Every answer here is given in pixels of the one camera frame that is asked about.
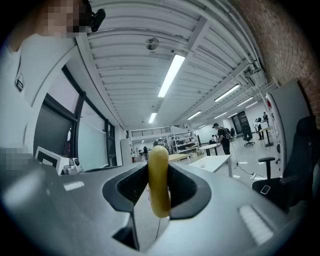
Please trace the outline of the white metal storage shelf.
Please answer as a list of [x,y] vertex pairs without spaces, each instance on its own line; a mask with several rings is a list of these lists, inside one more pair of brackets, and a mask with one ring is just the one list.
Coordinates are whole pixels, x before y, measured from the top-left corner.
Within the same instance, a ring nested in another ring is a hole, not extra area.
[[199,141],[194,133],[187,128],[170,126],[169,141],[173,154],[194,154],[199,149]]

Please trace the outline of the round metal ceiling dome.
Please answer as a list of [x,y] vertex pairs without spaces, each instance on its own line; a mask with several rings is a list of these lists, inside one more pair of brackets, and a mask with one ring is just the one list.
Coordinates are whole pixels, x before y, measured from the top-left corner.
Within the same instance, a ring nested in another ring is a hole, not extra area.
[[159,43],[160,42],[157,38],[150,37],[145,41],[144,45],[148,50],[153,51],[159,46]]

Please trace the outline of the black framed glass window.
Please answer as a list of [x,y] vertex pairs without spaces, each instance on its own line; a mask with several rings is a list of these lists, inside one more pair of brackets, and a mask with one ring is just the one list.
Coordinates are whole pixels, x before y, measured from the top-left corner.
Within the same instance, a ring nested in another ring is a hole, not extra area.
[[52,82],[40,108],[34,155],[39,147],[77,158],[86,171],[117,165],[114,125],[81,89],[67,66]]

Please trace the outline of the yellow banana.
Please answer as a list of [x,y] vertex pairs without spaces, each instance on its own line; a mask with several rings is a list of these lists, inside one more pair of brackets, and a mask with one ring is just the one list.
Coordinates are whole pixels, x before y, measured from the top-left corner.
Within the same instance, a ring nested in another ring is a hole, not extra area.
[[166,218],[171,210],[168,190],[169,154],[165,147],[155,146],[147,163],[149,200],[153,213],[158,218]]

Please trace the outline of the black office chair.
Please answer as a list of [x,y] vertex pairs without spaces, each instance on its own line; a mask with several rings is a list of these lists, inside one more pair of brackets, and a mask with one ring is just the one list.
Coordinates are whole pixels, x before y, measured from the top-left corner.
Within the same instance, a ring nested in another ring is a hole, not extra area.
[[254,145],[255,142],[253,141],[253,135],[251,132],[251,129],[248,125],[244,125],[242,128],[242,138],[245,141],[244,146],[248,146],[248,145]]
[[[282,177],[270,177],[270,162],[275,160],[274,157],[260,158],[260,163],[266,163],[267,179],[255,181],[252,189],[287,213],[300,201],[311,198],[313,172],[319,159],[320,130],[317,129],[316,117],[311,115],[297,123],[292,152]],[[260,191],[265,185],[270,186],[270,190],[263,195]]]

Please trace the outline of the grey partition with red sticker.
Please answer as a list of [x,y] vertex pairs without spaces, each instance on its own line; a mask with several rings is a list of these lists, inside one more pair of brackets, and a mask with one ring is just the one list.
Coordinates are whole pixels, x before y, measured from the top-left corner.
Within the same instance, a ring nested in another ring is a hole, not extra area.
[[297,124],[299,120],[311,114],[303,92],[294,79],[267,93],[266,100],[269,103],[269,112],[274,117],[274,127],[277,129],[280,171],[283,172],[292,153]]

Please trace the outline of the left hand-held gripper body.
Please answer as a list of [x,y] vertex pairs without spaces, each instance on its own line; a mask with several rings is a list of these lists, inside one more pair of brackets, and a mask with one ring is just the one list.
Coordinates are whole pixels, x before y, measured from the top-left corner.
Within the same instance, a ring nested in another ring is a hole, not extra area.
[[72,175],[84,171],[78,158],[61,156],[40,146],[37,147],[35,158],[44,165],[54,167],[59,176]]

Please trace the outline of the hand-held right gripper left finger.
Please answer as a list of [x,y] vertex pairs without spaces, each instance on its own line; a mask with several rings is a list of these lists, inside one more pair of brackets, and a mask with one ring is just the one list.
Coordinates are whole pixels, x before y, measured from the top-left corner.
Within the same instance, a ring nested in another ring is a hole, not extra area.
[[47,167],[58,252],[138,252],[134,207],[147,185],[147,163],[59,176]]

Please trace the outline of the person's white shirt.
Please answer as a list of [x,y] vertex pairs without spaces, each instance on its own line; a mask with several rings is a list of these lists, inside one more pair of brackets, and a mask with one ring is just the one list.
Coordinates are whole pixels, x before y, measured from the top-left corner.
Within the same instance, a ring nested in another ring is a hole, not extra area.
[[33,153],[44,98],[75,47],[73,38],[34,34],[18,52],[0,50],[0,148]]

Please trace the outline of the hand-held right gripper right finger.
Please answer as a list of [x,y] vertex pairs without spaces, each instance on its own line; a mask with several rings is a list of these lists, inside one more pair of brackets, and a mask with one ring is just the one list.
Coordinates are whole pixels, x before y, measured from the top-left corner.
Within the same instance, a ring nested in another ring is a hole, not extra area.
[[211,192],[195,216],[170,218],[147,256],[278,256],[303,216],[288,216],[272,202],[231,177],[184,164],[170,165],[205,181]]

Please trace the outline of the round wooden table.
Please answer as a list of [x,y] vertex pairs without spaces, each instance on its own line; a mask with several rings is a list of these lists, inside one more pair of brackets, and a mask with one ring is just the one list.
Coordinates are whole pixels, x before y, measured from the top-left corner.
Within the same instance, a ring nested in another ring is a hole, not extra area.
[[215,144],[209,144],[209,145],[205,145],[199,148],[199,150],[201,150],[202,152],[205,152],[207,156],[211,156],[211,149],[214,149],[214,153],[217,156],[218,152],[217,152],[217,148],[220,146],[220,143],[215,143]]

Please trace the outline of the standing desk with black base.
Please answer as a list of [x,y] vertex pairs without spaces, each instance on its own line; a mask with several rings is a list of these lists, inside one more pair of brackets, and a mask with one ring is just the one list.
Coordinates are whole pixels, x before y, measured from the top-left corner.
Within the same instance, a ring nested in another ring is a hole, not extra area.
[[270,126],[260,130],[261,132],[264,132],[265,135],[266,135],[267,143],[264,145],[266,148],[267,147],[272,147],[274,145],[274,142],[271,141],[271,136],[269,135],[269,132],[271,130],[272,130],[272,127],[270,127]]

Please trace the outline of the white rectangular table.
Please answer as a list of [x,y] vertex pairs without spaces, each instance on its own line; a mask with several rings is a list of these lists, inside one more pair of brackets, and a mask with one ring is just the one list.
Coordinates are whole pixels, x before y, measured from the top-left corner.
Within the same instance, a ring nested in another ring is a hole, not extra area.
[[[200,161],[204,162],[205,167],[200,167]],[[233,178],[231,155],[205,156],[202,159],[189,164],[191,167],[200,168],[211,173],[218,172],[225,165],[228,167],[228,176]]]

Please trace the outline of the black metal railing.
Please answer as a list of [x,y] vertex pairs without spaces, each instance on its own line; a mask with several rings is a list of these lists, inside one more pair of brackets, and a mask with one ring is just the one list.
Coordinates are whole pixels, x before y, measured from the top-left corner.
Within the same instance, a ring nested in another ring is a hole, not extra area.
[[165,134],[165,133],[170,133],[170,132],[171,132],[171,128],[168,126],[168,127],[159,127],[159,128],[152,128],[152,129],[132,130],[131,136],[132,137],[144,137],[144,136]]

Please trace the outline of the wooden rectangular table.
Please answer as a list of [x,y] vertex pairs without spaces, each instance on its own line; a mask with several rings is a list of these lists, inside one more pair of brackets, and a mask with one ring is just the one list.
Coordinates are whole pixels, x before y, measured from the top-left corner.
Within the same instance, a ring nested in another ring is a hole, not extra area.
[[187,162],[190,164],[189,154],[176,153],[168,156],[169,162],[179,162],[180,160],[187,159]]

